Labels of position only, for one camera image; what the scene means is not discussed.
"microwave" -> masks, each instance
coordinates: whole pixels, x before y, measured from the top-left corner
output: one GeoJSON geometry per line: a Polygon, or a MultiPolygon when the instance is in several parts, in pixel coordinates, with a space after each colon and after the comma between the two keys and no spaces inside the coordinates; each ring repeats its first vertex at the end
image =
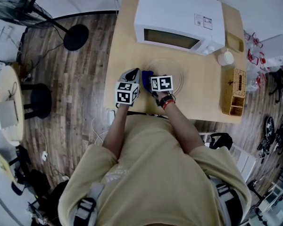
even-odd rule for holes
{"type": "Polygon", "coordinates": [[[138,43],[209,55],[225,46],[222,4],[217,0],[139,0],[138,43]]]}

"person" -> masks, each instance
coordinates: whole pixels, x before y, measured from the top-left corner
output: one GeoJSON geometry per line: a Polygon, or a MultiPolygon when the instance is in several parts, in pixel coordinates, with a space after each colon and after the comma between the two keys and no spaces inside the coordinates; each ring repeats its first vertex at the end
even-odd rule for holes
{"type": "MultiPolygon", "coordinates": [[[[165,97],[158,92],[159,101],[165,97]]],[[[129,106],[120,104],[102,146],[89,146],[59,200],[63,226],[92,225],[88,220],[93,216],[75,215],[74,219],[74,208],[84,211],[83,204],[89,202],[96,203],[98,226],[240,223],[250,208],[251,195],[228,149],[204,146],[172,99],[162,107],[168,119],[127,116],[129,106]],[[224,193],[214,179],[227,188],[224,193]],[[103,188],[92,197],[96,183],[103,188]],[[234,194],[238,204],[232,201],[234,194]]]]}

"round white table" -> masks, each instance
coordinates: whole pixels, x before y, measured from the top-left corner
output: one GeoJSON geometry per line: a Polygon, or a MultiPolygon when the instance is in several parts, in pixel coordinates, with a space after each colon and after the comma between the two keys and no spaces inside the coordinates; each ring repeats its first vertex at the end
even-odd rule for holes
{"type": "Polygon", "coordinates": [[[0,102],[8,99],[8,91],[12,92],[13,87],[14,95],[11,97],[11,99],[15,101],[18,124],[1,131],[8,143],[13,146],[18,146],[21,144],[24,137],[24,109],[22,91],[16,71],[11,66],[5,66],[0,73],[0,102]]]}

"wooden floor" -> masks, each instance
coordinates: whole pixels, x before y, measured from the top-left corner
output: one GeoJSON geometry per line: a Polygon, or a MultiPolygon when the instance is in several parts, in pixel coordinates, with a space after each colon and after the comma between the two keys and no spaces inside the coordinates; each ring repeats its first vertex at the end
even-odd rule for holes
{"type": "MultiPolygon", "coordinates": [[[[33,118],[25,121],[24,146],[33,166],[47,175],[52,187],[62,181],[54,169],[70,176],[87,146],[97,138],[91,127],[92,120],[94,119],[93,128],[99,134],[108,129],[108,111],[103,108],[103,95],[116,15],[80,16],[59,22],[66,28],[75,24],[86,25],[89,28],[89,39],[75,52],[67,51],[63,45],[48,52],[33,70],[32,83],[45,83],[52,91],[52,112],[44,120],[33,118]],[[46,137],[50,163],[42,163],[41,160],[41,154],[46,150],[42,133],[46,137]]],[[[24,39],[22,64],[29,68],[33,62],[35,66],[46,51],[61,42],[54,28],[29,29],[24,39]]],[[[260,179],[265,175],[257,186],[261,194],[275,180],[283,162],[281,157],[273,154],[261,164],[257,151],[263,136],[264,117],[271,115],[277,126],[283,113],[283,101],[275,104],[275,97],[268,96],[273,87],[274,81],[269,76],[263,89],[247,94],[242,122],[239,125],[194,121],[201,132],[228,132],[237,146],[258,157],[250,180],[260,179]]],[[[25,100],[29,101],[27,91],[25,100]]]]}

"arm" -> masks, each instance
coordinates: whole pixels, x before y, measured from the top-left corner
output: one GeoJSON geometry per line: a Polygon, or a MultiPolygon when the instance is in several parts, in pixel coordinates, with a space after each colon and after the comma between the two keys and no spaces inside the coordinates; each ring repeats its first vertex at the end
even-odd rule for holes
{"type": "MultiPolygon", "coordinates": [[[[166,96],[162,92],[157,94],[159,101],[166,96]]],[[[189,154],[196,147],[204,145],[195,126],[181,113],[174,102],[165,107],[165,112],[184,153],[189,154]]]]}
{"type": "Polygon", "coordinates": [[[106,135],[103,147],[110,150],[117,159],[121,154],[123,141],[124,141],[124,132],[125,132],[125,123],[127,118],[129,105],[120,104],[115,115],[115,118],[112,122],[112,125],[109,129],[108,134],[106,135]]]}

